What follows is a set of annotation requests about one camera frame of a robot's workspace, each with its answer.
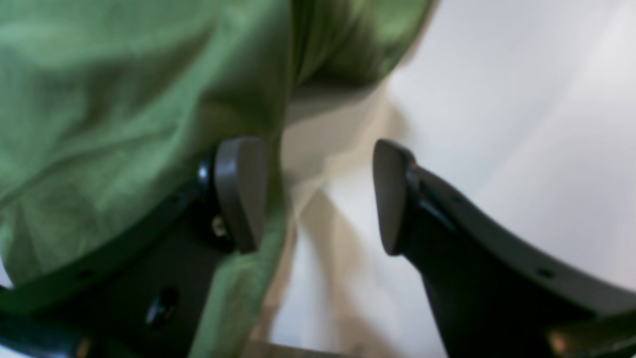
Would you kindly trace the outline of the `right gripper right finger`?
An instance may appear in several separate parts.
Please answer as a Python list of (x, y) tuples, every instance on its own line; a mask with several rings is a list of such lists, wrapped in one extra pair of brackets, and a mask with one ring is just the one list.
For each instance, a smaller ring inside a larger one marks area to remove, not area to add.
[(542, 252), (379, 140), (373, 184), (383, 247), (420, 273), (450, 358), (633, 358), (633, 291)]

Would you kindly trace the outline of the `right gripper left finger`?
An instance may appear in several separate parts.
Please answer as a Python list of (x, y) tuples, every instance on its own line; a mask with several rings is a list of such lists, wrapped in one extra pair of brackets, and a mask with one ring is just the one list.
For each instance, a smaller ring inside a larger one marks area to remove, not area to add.
[(218, 263), (263, 236), (266, 144), (221, 141), (197, 176), (106, 245), (1, 292), (1, 347), (30, 358), (185, 358)]

